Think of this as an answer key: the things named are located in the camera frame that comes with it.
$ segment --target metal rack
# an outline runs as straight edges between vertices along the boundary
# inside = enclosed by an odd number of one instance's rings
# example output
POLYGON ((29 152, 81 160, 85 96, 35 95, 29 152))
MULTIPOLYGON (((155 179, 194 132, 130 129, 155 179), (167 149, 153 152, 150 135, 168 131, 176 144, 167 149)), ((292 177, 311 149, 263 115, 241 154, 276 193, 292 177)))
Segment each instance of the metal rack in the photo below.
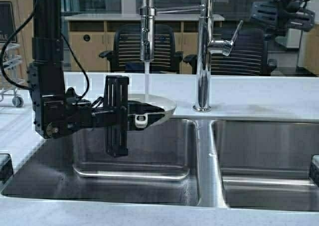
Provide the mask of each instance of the metal rack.
MULTIPOLYGON (((19 49, 19 44, 11 43, 4 54, 4 69, 6 70, 7 75, 17 84, 23 84, 24 80, 18 78, 17 69, 18 66, 22 63, 22 59, 20 55, 17 55, 17 50, 19 49)), ((4 100, 4 96, 13 96, 12 103, 15 107, 23 106, 23 98, 17 93, 18 88, 16 86, 12 86, 10 83, 6 81, 2 73, 0 72, 0 102, 4 100)))

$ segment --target chrome faucet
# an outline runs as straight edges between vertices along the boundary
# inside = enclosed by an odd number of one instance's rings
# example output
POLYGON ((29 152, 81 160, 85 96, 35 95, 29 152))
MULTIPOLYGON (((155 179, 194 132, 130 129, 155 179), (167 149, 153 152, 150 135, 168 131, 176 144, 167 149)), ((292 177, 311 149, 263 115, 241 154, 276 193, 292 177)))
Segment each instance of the chrome faucet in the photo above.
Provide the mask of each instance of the chrome faucet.
POLYGON ((150 62, 154 60, 154 28, 155 16, 157 14, 194 10, 200 10, 200 17, 197 45, 196 103, 193 108, 199 112, 208 112, 211 109, 209 106, 211 55, 230 55, 243 21, 240 21, 231 40, 219 40, 213 38, 213 0, 201 0, 201 5, 199 6, 183 6, 162 9, 155 8, 154 0, 143 0, 143 5, 140 8, 141 61, 150 62))

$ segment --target running water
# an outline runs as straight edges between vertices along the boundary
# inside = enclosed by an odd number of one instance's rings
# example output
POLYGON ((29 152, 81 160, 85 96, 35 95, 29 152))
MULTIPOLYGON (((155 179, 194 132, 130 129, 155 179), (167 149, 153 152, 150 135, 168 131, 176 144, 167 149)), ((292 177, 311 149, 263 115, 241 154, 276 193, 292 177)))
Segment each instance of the running water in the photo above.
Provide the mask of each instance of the running water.
POLYGON ((148 102, 150 92, 150 62, 145 61, 145 101, 148 102))

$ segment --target double sink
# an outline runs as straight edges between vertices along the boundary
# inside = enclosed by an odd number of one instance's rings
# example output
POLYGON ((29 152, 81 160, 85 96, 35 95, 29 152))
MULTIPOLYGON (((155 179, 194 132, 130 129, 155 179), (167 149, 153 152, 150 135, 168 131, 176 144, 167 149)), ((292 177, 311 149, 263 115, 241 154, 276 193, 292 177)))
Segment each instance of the double sink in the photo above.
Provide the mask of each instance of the double sink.
POLYGON ((47 140, 5 197, 318 211, 309 179, 319 124, 171 119, 129 132, 128 157, 108 158, 103 129, 47 140))

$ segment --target sink basin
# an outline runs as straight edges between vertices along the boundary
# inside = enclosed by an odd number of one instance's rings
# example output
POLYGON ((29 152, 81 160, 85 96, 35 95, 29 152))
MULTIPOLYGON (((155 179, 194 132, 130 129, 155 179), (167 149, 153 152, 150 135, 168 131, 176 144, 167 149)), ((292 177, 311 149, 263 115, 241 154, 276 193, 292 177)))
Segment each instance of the sink basin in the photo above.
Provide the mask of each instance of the sink basin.
POLYGON ((216 121, 212 129, 229 207, 319 211, 309 179, 319 124, 216 121))
POLYGON ((92 157, 103 155, 101 129, 47 140, 1 194, 33 199, 196 206, 199 190, 195 129, 192 121, 171 119, 144 131, 128 132, 130 155, 113 161, 104 160, 104 156, 97 159, 97 168, 92 157), (85 148, 88 152, 82 155, 90 162, 85 171, 73 168, 80 158, 73 150, 79 145, 74 144, 80 142, 90 144, 85 148), (102 174, 90 175, 92 172, 102 174))

